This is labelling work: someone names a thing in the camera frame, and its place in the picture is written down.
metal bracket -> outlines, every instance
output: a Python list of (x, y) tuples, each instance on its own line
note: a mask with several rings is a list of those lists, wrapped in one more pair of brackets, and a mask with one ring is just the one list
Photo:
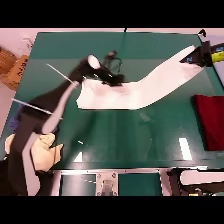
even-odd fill
[(118, 173), (96, 174), (96, 196), (118, 196)]

yellow tape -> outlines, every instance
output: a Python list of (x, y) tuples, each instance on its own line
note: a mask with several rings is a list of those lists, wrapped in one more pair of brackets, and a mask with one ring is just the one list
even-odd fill
[(212, 62), (224, 61), (224, 51), (212, 54)]

green table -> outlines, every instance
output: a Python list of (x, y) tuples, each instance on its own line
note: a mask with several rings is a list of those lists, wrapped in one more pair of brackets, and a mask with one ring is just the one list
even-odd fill
[[(39, 33), (30, 55), (16, 99), (29, 101), (54, 89), (88, 54), (100, 60), (111, 50), (123, 60), (121, 73), (138, 81), (163, 61), (190, 45), (199, 46), (197, 35), (159, 33)], [(193, 79), (156, 103), (135, 111), (81, 110), (75, 91), (60, 124), (57, 143), (64, 143), (63, 158), (55, 169), (146, 168), (224, 165), (224, 152), (209, 152), (193, 104), (194, 94), (223, 95), (215, 69), (206, 68)], [(18, 107), (13, 103), (0, 140), (11, 134), (9, 119)], [(186, 138), (191, 161), (183, 160), (179, 138)], [(79, 152), (83, 162), (74, 163)]]

dark red towel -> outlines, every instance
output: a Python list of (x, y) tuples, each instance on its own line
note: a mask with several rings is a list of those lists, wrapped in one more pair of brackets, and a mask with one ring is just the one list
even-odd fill
[(195, 95), (194, 103), (208, 150), (224, 150), (224, 96)]

white paper strip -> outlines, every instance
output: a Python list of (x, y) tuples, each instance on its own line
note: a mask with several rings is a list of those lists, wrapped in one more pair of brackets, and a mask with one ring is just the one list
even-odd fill
[(180, 63), (195, 49), (190, 46), (160, 64), (138, 82), (124, 83), (122, 87), (103, 85), (101, 81), (86, 79), (77, 104), (82, 109), (129, 109), (146, 107), (168, 95), (199, 72), (200, 66)]

